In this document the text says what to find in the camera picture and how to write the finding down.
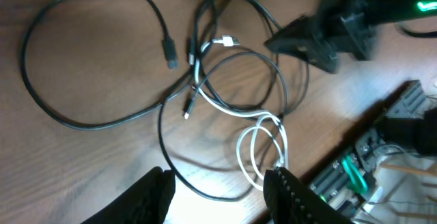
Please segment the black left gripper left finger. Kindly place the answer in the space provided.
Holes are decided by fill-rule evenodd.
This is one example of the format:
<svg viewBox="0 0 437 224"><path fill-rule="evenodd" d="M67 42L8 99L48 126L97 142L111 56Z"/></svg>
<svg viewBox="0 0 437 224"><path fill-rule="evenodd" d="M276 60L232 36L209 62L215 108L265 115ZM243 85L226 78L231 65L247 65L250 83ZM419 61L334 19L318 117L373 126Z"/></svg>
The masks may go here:
<svg viewBox="0 0 437 224"><path fill-rule="evenodd" d="M83 224L162 224L174 194L174 172L154 167Z"/></svg>

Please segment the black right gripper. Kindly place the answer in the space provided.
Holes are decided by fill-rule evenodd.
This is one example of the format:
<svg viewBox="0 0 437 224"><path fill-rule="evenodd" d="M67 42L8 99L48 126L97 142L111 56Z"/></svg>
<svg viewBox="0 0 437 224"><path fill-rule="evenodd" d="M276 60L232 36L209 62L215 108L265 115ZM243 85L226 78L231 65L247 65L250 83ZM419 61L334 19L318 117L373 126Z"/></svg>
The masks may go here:
<svg viewBox="0 0 437 224"><path fill-rule="evenodd" d="M336 51L350 53L359 61L370 60L376 29L368 15L368 0L321 0L317 28L322 38L312 32L311 19L301 16L264 45L272 53L298 57L320 70L336 74L339 69Z"/></svg>

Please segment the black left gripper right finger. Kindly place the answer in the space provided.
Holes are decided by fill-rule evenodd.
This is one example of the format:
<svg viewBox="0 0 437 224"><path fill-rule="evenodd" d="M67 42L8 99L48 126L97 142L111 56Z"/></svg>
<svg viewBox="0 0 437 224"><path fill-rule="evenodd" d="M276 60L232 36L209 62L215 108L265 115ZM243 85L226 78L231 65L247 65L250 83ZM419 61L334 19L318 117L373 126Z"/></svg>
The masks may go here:
<svg viewBox="0 0 437 224"><path fill-rule="evenodd" d="M264 200L275 224L350 224L284 167L264 175Z"/></svg>

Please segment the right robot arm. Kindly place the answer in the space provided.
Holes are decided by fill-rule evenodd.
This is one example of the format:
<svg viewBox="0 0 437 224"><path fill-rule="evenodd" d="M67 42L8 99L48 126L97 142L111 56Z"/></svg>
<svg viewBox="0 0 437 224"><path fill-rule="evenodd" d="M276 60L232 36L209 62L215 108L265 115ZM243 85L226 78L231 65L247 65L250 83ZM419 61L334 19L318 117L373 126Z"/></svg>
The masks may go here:
<svg viewBox="0 0 437 224"><path fill-rule="evenodd" d="M338 53L367 61L375 26L436 15L436 0L321 0L317 12L275 33L265 46L334 74ZM266 172L264 199L274 223L349 223L284 167Z"/></svg>

